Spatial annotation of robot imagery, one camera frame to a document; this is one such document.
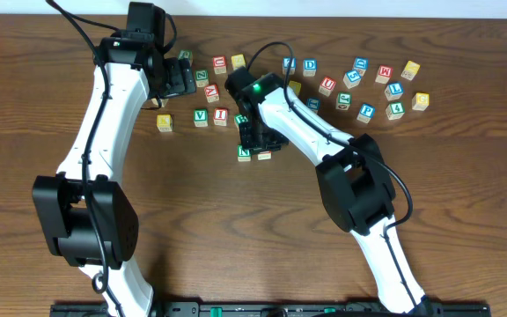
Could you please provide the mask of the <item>yellow O block right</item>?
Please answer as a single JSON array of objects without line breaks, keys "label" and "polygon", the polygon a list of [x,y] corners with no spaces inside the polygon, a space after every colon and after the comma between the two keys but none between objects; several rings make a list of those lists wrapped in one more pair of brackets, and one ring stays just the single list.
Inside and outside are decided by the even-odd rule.
[{"label": "yellow O block right", "polygon": [[295,93],[295,95],[298,97],[301,91],[302,85],[299,82],[296,81],[290,81],[288,83],[288,86],[292,89],[292,91]]}]

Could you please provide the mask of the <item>green B block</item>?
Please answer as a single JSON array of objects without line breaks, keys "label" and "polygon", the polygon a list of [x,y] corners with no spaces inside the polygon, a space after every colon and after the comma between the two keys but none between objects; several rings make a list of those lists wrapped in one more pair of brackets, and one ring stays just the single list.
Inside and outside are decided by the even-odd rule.
[{"label": "green B block", "polygon": [[235,126],[237,129],[239,129],[239,125],[243,122],[248,122],[248,119],[246,116],[244,116],[242,114],[236,114],[234,116],[234,123],[235,123]]}]

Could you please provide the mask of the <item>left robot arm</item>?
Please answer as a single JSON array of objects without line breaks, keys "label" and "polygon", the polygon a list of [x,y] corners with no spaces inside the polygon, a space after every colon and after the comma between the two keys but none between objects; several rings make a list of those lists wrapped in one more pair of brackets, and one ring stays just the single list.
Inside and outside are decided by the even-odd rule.
[{"label": "left robot arm", "polygon": [[125,28],[91,44],[92,96],[55,175],[36,177],[33,203],[49,252],[92,280],[108,316],[148,316],[154,290],[134,252],[139,222],[121,188],[122,168],[142,106],[196,91],[191,62],[166,57],[173,18],[152,3],[129,4]]}]

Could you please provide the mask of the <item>blue 5 block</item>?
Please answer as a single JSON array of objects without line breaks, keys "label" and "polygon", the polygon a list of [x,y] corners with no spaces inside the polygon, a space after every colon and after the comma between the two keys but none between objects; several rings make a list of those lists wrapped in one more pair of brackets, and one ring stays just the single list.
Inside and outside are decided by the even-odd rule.
[{"label": "blue 5 block", "polygon": [[357,70],[347,71],[343,77],[343,83],[348,89],[354,88],[361,83],[362,77]]}]

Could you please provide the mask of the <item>blue P block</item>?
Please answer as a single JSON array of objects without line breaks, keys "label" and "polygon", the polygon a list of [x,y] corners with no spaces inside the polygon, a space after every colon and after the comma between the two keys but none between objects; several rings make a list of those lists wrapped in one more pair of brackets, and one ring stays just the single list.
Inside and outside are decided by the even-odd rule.
[{"label": "blue P block", "polygon": [[360,110],[358,112],[356,119],[360,122],[367,124],[373,118],[374,114],[375,114],[375,107],[370,104],[363,103],[363,105],[360,107]]}]

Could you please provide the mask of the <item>green N block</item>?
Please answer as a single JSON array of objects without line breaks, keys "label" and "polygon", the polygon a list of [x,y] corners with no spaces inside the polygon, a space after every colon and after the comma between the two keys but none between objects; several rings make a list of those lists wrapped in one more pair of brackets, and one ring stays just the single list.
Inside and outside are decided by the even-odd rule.
[{"label": "green N block", "polygon": [[245,149],[242,145],[237,146],[237,158],[238,162],[247,162],[252,159],[250,151]]}]

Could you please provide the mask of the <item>red u block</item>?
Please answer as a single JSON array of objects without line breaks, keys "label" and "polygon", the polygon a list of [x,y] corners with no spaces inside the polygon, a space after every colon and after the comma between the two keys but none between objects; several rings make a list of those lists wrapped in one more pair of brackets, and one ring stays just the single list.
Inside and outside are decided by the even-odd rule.
[{"label": "red u block", "polygon": [[336,81],[330,77],[323,77],[319,85],[319,93],[329,97],[336,86]]},{"label": "red u block", "polygon": [[213,63],[213,71],[219,75],[227,72],[227,62],[226,58],[223,55],[214,56],[212,58]]}]

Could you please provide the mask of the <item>red A block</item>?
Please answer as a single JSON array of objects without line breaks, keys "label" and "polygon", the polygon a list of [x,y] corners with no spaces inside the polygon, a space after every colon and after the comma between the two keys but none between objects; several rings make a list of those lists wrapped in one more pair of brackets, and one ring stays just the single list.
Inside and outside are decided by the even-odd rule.
[{"label": "red A block", "polygon": [[204,93],[205,93],[206,100],[209,103],[219,101],[219,90],[218,90],[216,84],[205,86]]}]

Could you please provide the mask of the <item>red M block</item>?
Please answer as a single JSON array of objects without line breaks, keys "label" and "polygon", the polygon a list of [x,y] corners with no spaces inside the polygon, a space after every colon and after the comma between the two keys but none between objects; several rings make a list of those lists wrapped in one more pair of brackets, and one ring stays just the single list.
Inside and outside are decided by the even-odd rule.
[{"label": "red M block", "polygon": [[386,65],[380,65],[378,67],[375,82],[379,84],[387,84],[393,75],[393,68]]}]

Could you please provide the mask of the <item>green block centre right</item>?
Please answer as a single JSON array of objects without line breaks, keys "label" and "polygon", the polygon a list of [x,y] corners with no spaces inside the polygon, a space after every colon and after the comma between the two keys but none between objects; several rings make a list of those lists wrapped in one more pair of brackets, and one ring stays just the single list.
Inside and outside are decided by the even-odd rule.
[{"label": "green block centre right", "polygon": [[336,98],[335,108],[341,111],[347,111],[351,106],[351,94],[349,92],[339,92]]}]

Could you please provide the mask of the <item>red I block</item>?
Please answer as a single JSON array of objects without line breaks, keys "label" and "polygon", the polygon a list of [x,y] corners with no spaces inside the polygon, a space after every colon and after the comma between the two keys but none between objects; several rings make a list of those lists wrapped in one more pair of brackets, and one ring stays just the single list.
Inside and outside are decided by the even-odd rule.
[{"label": "red I block", "polygon": [[217,126],[226,126],[229,112],[225,108],[216,108],[213,114],[213,122]]}]

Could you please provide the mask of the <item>blue 2 block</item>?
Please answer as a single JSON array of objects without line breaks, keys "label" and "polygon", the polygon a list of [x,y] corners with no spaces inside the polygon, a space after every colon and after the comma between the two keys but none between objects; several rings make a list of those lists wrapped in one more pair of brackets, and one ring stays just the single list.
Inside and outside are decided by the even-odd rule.
[{"label": "blue 2 block", "polygon": [[293,75],[297,68],[297,59],[295,57],[283,58],[283,74]]}]

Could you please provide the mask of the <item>green block top left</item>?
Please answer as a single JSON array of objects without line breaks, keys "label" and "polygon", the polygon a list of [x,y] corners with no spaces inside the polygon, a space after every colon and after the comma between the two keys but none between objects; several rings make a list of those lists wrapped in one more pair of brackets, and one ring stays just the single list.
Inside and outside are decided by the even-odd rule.
[{"label": "green block top left", "polygon": [[193,63],[193,53],[191,50],[182,49],[178,54],[179,60],[188,60],[190,64]]}]

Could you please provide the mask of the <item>blue d block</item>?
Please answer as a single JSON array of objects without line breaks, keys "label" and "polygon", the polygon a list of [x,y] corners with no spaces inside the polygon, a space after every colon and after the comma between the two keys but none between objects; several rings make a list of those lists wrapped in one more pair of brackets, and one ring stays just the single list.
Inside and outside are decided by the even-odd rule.
[{"label": "blue d block", "polygon": [[317,61],[315,59],[304,59],[303,61],[303,76],[314,77],[317,72]]},{"label": "blue d block", "polygon": [[368,70],[369,60],[363,57],[356,57],[353,63],[353,70],[356,70],[358,74],[362,77],[365,72]]}]

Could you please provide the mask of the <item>green Z block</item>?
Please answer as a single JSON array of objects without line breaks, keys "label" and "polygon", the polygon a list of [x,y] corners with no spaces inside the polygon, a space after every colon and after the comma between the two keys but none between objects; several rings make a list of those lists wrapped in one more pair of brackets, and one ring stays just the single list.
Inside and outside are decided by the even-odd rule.
[{"label": "green Z block", "polygon": [[195,72],[195,83],[197,87],[205,87],[209,84],[209,73],[207,70],[197,70]]}]

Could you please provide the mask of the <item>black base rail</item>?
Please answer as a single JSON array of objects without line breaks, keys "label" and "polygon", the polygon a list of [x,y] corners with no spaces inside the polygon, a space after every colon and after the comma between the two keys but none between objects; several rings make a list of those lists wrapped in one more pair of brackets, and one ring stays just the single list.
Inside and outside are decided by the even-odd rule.
[{"label": "black base rail", "polygon": [[[152,307],[155,317],[310,317],[310,316],[390,316],[379,302],[344,304],[199,304],[196,302],[164,302]],[[484,304],[442,304],[424,301],[415,316],[490,317]]]}]

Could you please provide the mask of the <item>blue L block right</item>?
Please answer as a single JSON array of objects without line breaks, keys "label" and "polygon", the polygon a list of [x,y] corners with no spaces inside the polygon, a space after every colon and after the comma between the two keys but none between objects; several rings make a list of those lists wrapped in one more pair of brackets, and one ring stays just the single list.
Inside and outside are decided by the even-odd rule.
[{"label": "blue L block right", "polygon": [[403,93],[404,89],[400,82],[388,84],[385,89],[385,96],[388,101],[398,100]]}]

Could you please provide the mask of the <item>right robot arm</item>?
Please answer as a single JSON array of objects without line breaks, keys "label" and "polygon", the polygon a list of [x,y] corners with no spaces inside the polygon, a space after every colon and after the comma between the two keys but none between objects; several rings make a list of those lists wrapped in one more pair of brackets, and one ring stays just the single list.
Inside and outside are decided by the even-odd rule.
[{"label": "right robot arm", "polygon": [[394,188],[403,182],[385,164],[375,140],[327,123],[275,73],[256,78],[240,67],[224,88],[246,117],[239,124],[242,148],[259,154],[296,146],[314,164],[328,216],[361,247],[381,304],[391,313],[418,313],[425,292],[400,245],[393,207]]}]

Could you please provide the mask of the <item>yellow K block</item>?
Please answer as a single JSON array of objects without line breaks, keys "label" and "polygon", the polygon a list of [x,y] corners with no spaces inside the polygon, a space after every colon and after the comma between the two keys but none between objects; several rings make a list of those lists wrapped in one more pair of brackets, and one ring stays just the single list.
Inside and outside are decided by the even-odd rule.
[{"label": "yellow K block", "polygon": [[156,126],[159,132],[173,132],[173,118],[169,114],[158,114]]}]

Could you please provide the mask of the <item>green 4 block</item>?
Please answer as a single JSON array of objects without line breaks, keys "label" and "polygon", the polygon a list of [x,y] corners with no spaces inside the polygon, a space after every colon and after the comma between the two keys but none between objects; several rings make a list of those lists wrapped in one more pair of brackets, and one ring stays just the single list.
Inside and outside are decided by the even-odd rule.
[{"label": "green 4 block", "polygon": [[386,107],[386,116],[388,120],[400,119],[405,113],[405,107],[401,102],[392,102]]}]

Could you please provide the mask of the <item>red E block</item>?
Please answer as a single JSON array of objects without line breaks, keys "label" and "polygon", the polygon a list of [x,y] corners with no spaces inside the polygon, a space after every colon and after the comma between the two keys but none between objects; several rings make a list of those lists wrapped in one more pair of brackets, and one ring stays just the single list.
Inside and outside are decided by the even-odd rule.
[{"label": "red E block", "polygon": [[257,154],[258,160],[269,160],[272,158],[272,152],[271,151],[263,151]]}]

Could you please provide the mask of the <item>yellow G block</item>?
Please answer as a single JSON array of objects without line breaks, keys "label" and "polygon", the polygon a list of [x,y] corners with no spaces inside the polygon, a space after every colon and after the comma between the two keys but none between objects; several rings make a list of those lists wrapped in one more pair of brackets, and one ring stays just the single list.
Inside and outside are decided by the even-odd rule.
[{"label": "yellow G block", "polygon": [[417,92],[412,99],[412,109],[424,111],[430,104],[430,95],[426,92]]}]

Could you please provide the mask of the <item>yellow block top right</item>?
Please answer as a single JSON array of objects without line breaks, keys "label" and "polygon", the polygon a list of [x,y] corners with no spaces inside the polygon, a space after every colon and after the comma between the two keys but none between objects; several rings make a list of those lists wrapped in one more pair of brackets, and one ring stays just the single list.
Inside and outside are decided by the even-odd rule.
[{"label": "yellow block top right", "polygon": [[401,77],[408,81],[412,81],[417,75],[420,67],[421,65],[419,63],[409,60],[401,73]]}]

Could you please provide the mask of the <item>green V block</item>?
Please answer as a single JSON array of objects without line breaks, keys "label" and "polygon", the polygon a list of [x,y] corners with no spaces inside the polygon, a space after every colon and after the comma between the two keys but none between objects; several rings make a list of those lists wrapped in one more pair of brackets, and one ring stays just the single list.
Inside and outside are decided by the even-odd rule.
[{"label": "green V block", "polygon": [[208,110],[207,109],[195,109],[193,121],[194,121],[194,125],[197,128],[207,127],[209,125]]}]

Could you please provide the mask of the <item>blue D block right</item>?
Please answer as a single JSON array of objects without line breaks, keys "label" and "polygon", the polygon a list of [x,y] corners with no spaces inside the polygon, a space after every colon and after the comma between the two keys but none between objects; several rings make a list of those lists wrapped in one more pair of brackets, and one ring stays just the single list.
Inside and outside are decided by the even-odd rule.
[{"label": "blue D block right", "polygon": [[353,63],[353,70],[356,70],[358,74],[362,77],[365,72],[368,70],[369,60],[363,57],[356,57]]}]

